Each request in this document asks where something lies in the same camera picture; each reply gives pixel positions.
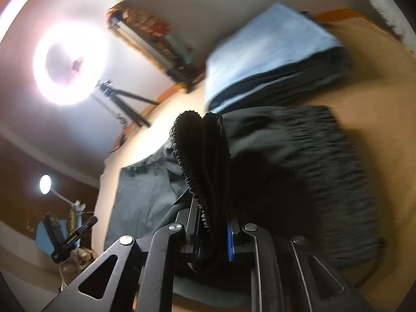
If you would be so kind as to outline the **left gloved hand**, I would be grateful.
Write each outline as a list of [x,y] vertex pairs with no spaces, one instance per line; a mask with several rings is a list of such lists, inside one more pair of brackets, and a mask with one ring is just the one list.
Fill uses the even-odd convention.
[[81,246],[77,246],[71,254],[80,271],[84,271],[95,260],[94,251]]

